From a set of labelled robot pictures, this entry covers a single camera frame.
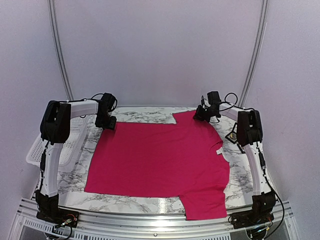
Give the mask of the magenta t-shirt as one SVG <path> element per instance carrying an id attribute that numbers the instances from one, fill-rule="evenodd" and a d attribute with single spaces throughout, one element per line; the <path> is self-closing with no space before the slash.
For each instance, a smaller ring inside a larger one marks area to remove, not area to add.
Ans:
<path id="1" fill-rule="evenodd" d="M 223 140 L 193 111 L 174 113 L 175 123 L 119 122 L 103 130 L 84 190 L 144 198 L 178 197 L 188 220 L 227 216 L 230 165 Z"/>

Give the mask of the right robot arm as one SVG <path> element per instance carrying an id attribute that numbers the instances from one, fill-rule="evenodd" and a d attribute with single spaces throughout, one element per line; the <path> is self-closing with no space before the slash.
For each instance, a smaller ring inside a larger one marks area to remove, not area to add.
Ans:
<path id="1" fill-rule="evenodd" d="M 238 107 L 226 100 L 221 100 L 218 91 L 207 93 L 207 99 L 201 98 L 194 119 L 210 122 L 212 117 L 217 119 L 225 116 L 235 121 L 235 139 L 229 133 L 226 138 L 238 145 L 242 153 L 245 153 L 253 179 L 252 209 L 236 212 L 230 215 L 230 223 L 234 229 L 253 227 L 274 221 L 273 208 L 276 201 L 282 207 L 282 216 L 285 216 L 285 208 L 280 196 L 272 187 L 267 163 L 263 151 L 263 128 L 258 110 Z"/>

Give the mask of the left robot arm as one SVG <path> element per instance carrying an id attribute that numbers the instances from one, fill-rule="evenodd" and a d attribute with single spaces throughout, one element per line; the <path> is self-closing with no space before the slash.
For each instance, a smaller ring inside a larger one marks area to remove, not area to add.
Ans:
<path id="1" fill-rule="evenodd" d="M 37 218 L 55 223 L 71 224 L 78 219 L 78 212 L 67 212 L 59 208 L 58 168 L 64 143 L 70 136 L 71 120 L 77 117 L 95 115 L 95 126 L 103 130 L 114 130 L 117 118 L 111 115 L 118 101 L 111 93 L 102 93 L 100 99 L 95 96 L 80 100 L 51 100 L 44 112 L 40 124 L 40 138 L 44 150 L 39 164 L 39 187 L 35 191 L 38 207 Z"/>

